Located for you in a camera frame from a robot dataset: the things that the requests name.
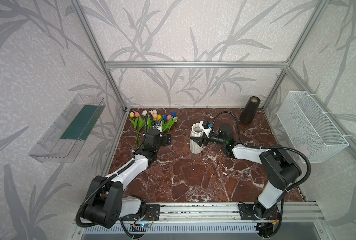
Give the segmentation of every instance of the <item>black mounting plate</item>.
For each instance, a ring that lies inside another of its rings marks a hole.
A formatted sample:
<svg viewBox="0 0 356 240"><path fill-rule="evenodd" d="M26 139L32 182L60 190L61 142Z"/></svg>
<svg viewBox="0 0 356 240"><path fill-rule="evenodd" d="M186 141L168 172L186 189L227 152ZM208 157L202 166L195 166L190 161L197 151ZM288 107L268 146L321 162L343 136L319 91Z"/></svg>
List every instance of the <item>black mounting plate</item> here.
<svg viewBox="0 0 356 240"><path fill-rule="evenodd" d="M245 204L244 202L240 202L238 204L238 209L239 209L239 214L241 220L261 220L257 218L254 215L254 210L253 210L254 204ZM278 206L275 205L275 207L272 209L272 211L277 212L279 214ZM273 220L276 219L276 215L273 212L270 212L268 217Z"/></svg>
<svg viewBox="0 0 356 240"><path fill-rule="evenodd" d="M159 213L161 210L161 205L159 204L146 204L146 212L150 212L154 216L154 221L159 220ZM151 214L146 214L141 221L152 221L153 216Z"/></svg>

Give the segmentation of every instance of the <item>black vase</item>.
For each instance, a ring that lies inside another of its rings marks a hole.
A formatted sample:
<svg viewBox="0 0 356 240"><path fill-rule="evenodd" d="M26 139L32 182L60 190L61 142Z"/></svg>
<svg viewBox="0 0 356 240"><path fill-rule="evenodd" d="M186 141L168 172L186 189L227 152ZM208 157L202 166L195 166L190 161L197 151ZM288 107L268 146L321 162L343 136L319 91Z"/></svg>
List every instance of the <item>black vase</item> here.
<svg viewBox="0 0 356 240"><path fill-rule="evenodd" d="M257 113L259 104L260 104L260 99L258 97L255 96L251 97L246 103L245 108L243 108L239 120L242 123L246 123L246 124L251 123L255 117L255 114Z"/></svg>

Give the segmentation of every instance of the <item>transparent acrylic container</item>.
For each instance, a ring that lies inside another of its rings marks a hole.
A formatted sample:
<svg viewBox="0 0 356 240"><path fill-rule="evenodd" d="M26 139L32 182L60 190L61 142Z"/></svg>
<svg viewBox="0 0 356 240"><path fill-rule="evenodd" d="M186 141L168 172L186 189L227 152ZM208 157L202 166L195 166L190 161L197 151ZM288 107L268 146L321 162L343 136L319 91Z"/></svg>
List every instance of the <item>transparent acrylic container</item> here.
<svg viewBox="0 0 356 240"><path fill-rule="evenodd" d="M29 156L40 162L73 162L105 106L102 97L75 95Z"/></svg>
<svg viewBox="0 0 356 240"><path fill-rule="evenodd" d="M289 92L276 114L294 147L311 163L324 162L349 145L306 91Z"/></svg>

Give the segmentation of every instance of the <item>vertical metal post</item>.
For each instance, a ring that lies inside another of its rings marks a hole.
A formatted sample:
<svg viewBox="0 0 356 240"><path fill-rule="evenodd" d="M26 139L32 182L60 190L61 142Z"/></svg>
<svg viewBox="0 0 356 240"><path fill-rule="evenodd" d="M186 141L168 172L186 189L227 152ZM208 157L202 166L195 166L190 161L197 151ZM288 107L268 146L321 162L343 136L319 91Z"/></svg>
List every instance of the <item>vertical metal post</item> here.
<svg viewBox="0 0 356 240"><path fill-rule="evenodd" d="M75 14L77 15L77 17L80 21L80 24L82 25L83 30L86 33L87 38L89 39L91 46L93 47L93 50L95 52L95 55L97 56L99 65L102 67L104 75L108 79L108 82L109 82L111 88L113 89L114 94L117 97L117 100L121 104L121 108L123 109L123 111L126 111L126 105L118 91L117 86L115 85L113 77L111 76L110 72L108 71L108 69L105 66L105 60L103 58L101 51L99 50L97 42L95 41L93 32L91 31L89 24L87 23L87 19L85 17L85 14L83 12L81 4L79 3L78 0L70 0L70 2L72 4L73 10L75 11Z"/></svg>
<svg viewBox="0 0 356 240"><path fill-rule="evenodd" d="M293 50L291 51L291 54L289 58L287 59L287 67L289 68L291 64L294 62L296 56L299 54L302 46L305 44L308 36L310 35L310 32L312 29L316 26L317 22L319 21L320 17L323 15L327 5L329 4L330 0L319 0L319 2L316 4L314 12L312 13L308 23L306 24L303 32L301 33L298 41L296 42ZM267 99L265 103L263 104L263 109L266 109L272 98L274 97L276 91L278 90L279 86L281 85L283 81L283 71L279 75L279 77L276 79L276 82L271 89L271 92L267 96Z"/></svg>

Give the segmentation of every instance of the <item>leaf pattern wallpaper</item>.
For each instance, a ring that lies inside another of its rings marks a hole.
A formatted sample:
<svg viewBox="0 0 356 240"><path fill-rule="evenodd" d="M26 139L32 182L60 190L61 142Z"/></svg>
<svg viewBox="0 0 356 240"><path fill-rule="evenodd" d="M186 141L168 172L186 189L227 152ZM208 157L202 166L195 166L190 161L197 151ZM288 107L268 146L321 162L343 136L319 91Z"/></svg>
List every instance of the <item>leaf pattern wallpaper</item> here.
<svg viewBox="0 0 356 240"><path fill-rule="evenodd" d="M123 111L69 1L0 1L0 239L65 239ZM31 147L76 93L106 107L72 164Z"/></svg>
<svg viewBox="0 0 356 240"><path fill-rule="evenodd" d="M317 3L80 2L106 61L285 61ZM266 96L280 70L110 71L128 106L240 107L252 95Z"/></svg>
<svg viewBox="0 0 356 240"><path fill-rule="evenodd" d="M330 1L291 67L356 140L356 0ZM266 109L283 145L291 142L276 112L288 91L297 90L286 77ZM300 187L318 202L336 239L356 240L356 160L348 150L314 164Z"/></svg>

